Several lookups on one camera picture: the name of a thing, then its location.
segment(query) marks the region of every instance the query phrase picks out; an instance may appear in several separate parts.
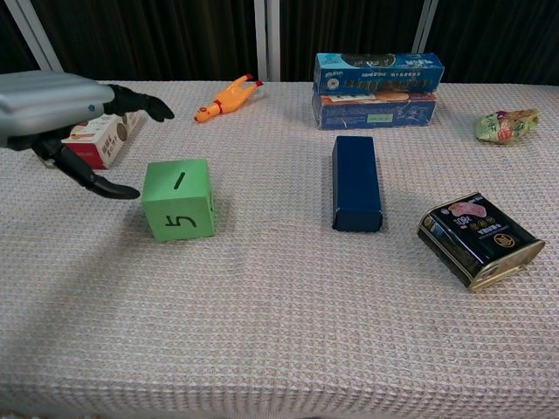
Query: pink meat image on can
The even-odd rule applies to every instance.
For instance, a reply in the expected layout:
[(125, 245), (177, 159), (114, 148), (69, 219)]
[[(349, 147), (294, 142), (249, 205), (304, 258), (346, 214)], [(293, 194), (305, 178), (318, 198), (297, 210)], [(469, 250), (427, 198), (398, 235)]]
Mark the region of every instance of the pink meat image on can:
[(483, 218), (487, 215), (486, 209), (477, 203), (454, 203), (448, 210), (454, 216), (470, 215)]

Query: blue cardboard box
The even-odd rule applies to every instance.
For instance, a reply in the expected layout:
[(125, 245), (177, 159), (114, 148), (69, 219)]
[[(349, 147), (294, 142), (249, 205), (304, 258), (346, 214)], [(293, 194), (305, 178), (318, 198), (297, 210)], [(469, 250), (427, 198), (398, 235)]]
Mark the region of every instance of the blue cardboard box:
[(372, 137), (338, 136), (332, 150), (332, 176), (332, 228), (379, 231), (383, 212)]
[(437, 106), (435, 93), (379, 92), (313, 96), (319, 129), (426, 126)]
[(314, 91), (318, 94), (434, 92), (445, 67), (437, 55), (316, 54)]

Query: black tin can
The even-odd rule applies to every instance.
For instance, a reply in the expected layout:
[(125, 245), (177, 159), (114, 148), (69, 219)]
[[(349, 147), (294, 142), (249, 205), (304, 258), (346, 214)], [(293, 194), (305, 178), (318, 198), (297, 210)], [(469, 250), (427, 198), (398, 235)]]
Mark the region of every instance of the black tin can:
[(473, 292), (519, 271), (545, 245), (477, 192), (428, 211), (418, 235)]

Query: canned meat tin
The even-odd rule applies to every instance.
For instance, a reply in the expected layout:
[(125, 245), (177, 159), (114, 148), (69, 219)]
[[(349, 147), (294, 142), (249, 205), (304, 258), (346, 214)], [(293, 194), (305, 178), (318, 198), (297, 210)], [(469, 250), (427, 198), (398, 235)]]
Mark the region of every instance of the canned meat tin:
[(519, 271), (545, 245), (480, 193), (431, 209), (418, 235), (473, 292)]

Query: small cardboard box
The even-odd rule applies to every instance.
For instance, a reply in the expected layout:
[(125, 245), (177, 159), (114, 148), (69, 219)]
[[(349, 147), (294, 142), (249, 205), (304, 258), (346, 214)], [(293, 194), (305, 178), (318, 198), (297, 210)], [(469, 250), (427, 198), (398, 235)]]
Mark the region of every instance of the small cardboard box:
[(91, 168), (110, 168), (139, 119), (137, 112), (101, 115), (76, 126), (62, 142)]
[(318, 94), (434, 92), (445, 67), (437, 55), (318, 53), (314, 91)]
[(426, 126), (436, 106), (435, 93), (313, 96), (314, 118), (320, 129)]

